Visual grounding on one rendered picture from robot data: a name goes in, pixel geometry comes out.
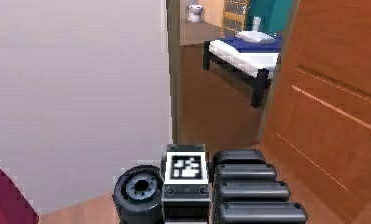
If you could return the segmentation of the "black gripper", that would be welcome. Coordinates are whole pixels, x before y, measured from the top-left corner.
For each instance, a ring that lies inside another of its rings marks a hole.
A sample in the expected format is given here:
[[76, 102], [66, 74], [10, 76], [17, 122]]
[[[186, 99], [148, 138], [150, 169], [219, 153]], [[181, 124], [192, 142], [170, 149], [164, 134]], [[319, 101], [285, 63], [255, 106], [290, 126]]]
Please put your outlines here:
[[156, 166], [139, 165], [125, 171], [113, 192], [119, 224], [163, 224], [162, 186]]

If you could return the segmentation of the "dark red rounded object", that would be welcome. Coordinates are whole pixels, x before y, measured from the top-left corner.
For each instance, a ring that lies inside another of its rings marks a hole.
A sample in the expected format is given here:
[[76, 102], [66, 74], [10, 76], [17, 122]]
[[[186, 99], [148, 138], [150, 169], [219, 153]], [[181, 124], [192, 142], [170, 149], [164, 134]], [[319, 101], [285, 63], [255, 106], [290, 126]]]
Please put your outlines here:
[[0, 224], [38, 224], [39, 216], [0, 169]]

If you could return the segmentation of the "black bed with blue blanket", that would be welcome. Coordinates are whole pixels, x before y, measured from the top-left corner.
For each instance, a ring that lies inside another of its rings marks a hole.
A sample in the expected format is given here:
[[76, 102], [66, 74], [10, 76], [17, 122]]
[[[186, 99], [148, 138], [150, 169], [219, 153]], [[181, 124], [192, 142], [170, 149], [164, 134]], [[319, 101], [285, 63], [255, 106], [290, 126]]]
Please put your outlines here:
[[262, 103], [264, 92], [271, 85], [276, 65], [279, 62], [283, 37], [269, 35], [276, 39], [271, 44], [251, 43], [234, 36], [222, 37], [203, 43], [204, 70], [211, 62], [246, 80], [253, 88], [251, 105], [256, 108]]

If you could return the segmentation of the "white toilet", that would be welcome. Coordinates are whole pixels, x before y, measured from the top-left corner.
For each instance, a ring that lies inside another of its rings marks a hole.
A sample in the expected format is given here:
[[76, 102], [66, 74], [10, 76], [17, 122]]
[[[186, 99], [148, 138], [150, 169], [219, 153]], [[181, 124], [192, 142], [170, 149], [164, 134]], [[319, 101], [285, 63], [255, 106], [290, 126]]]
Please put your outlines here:
[[201, 21], [201, 15], [204, 7], [202, 5], [189, 5], [188, 6], [188, 20], [190, 22], [198, 23]]

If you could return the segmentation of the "white pillow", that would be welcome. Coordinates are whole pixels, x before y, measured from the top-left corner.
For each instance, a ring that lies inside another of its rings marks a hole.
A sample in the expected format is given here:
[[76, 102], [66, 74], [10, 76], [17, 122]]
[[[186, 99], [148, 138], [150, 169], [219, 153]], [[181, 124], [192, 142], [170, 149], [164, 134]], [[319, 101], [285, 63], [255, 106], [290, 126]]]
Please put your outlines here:
[[274, 37], [258, 31], [241, 31], [236, 36], [251, 43], [271, 44], [276, 41]]

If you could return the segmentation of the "yellow wooden shelf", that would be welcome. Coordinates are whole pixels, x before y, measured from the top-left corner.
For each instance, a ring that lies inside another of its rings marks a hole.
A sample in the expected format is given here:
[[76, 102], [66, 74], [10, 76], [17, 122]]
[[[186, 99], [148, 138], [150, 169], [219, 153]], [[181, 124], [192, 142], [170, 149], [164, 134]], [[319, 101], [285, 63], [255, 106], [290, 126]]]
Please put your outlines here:
[[234, 36], [246, 29], [250, 0], [224, 0], [222, 35]]

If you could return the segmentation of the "brown wooden room door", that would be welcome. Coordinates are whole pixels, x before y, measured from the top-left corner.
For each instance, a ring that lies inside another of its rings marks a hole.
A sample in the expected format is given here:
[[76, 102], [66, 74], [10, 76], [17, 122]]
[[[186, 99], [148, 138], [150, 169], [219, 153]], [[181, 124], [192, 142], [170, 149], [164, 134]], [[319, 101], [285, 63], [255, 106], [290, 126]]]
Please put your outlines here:
[[298, 0], [261, 145], [332, 210], [371, 224], [371, 0]]

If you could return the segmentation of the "teal curtain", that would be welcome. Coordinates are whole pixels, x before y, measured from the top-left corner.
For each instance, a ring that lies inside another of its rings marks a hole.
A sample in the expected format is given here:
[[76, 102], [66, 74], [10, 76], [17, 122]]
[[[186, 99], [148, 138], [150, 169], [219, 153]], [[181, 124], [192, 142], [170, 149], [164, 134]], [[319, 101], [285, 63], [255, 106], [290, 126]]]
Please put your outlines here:
[[244, 29], [253, 30], [254, 18], [261, 19], [258, 30], [270, 35], [286, 31], [289, 15], [296, 0], [249, 0]]

